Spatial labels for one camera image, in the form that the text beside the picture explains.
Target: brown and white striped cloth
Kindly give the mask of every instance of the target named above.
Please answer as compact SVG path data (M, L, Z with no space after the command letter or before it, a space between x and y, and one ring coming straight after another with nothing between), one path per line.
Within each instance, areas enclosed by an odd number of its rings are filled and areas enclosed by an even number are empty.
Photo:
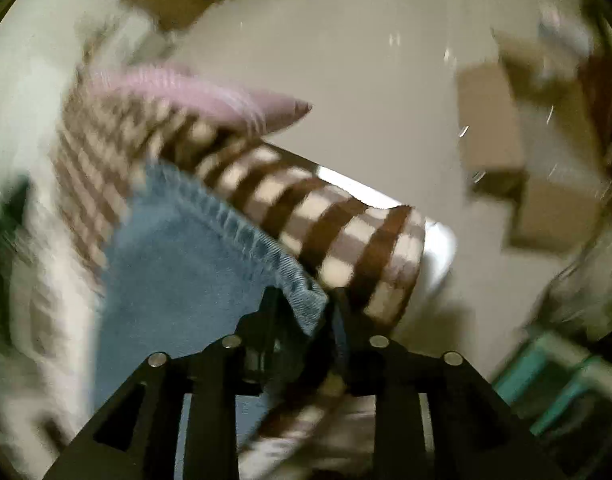
M403 313L423 250L424 218L413 207L370 207L261 139L217 130L165 100L89 91L85 71L62 118L54 155L58 206L91 274L105 266L104 247L129 214L142 165L167 160L279 240L323 287L345 287L353 307L384 332ZM242 478L260 478L290 456L343 393L330 373L313 394L273 410L241 452Z

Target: pink cloth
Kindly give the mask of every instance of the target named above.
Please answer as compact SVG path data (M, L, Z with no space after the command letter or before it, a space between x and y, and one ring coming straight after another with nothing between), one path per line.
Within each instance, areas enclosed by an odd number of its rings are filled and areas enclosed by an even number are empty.
M169 100L212 121L215 126L262 136L298 121L310 103L268 90L216 84L170 66L129 67L124 72L92 74L92 89L130 91L145 97Z

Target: blue cloth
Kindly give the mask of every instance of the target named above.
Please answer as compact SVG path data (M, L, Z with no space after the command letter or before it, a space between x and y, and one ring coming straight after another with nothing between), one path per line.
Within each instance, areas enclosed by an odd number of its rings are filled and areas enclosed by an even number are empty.
M233 333L241 316L259 308L267 286L281 288L308 336L327 301L274 239L167 164L146 168L146 184L106 256L95 409L148 354L192 354ZM267 396L237 399L240 443L269 408Z

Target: metal screw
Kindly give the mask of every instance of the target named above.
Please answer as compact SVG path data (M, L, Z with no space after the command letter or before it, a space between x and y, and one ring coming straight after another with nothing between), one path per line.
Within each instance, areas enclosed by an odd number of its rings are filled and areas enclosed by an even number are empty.
M241 345L241 338L237 334L227 335L221 340L221 344L224 348L237 348Z
M368 342L373 348L386 348L390 343L388 338L383 335L374 335L370 339L368 339Z
M148 364L153 368L159 368L166 361L168 361L168 357L163 352L155 352L148 356Z
M459 366L464 362L464 358L457 352L446 352L443 355L443 361L451 366Z

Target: fabric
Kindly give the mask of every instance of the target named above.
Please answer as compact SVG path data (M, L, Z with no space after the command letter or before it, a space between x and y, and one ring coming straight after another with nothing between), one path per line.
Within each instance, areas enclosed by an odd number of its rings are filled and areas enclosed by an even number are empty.
M241 316L259 308L267 286L281 288L304 334L312 336L321 324L327 295L317 282L199 180L174 166L149 165L130 209L106 250L96 409L151 352L193 354L233 333ZM308 344L298 334L290 341L281 352L283 369L275 370L288 377L301 367ZM241 440L269 402L267 396L238 398Z
M90 86L98 92L130 92L145 99L166 99L186 107L217 128L264 135L300 120L312 106L300 99L262 89L210 82L172 66L139 66L125 72L99 71Z
M369 207L260 139L235 140L182 169L282 242L324 287L346 288L355 310L386 328L399 319L423 250L416 209Z
M34 206L28 177L20 175L0 193L0 447L23 477L41 478L67 439L38 366L39 356L51 350L41 344L42 238L26 222Z
M59 352L44 359L43 368L50 374L47 382L56 384L58 405L67 406L65 424L76 431L86 411L82 393L89 376L90 334L96 330L95 277L105 267L103 249L113 230L128 218L134 182L148 159L168 160L198 178L211 167L204 182L253 224L275 233L273 237L297 256L324 290L344 280L349 288L355 283L355 298L365 301L355 307L384 333L393 327L415 285L423 250L423 217L414 208L369 208L276 159L276 150L259 139L248 141L250 136L217 129L189 108L167 100L91 91L86 62L84 58L58 129L52 157L57 186L45 179L39 197L46 203L37 208L50 211L43 221L52 218L52 242L59 248L56 256L44 255ZM253 188L253 200L244 200ZM273 189L282 192L275 195ZM270 214L279 202L282 207ZM253 212L253 205L259 206L258 212ZM58 214L51 217L53 211ZM265 219L281 218L275 227L260 225ZM351 402L344 393L343 382L331 372L317 391L291 396L275 406L241 452L241 478L261 478L293 455L322 431L339 406ZM370 426L374 411L367 411L365 419Z

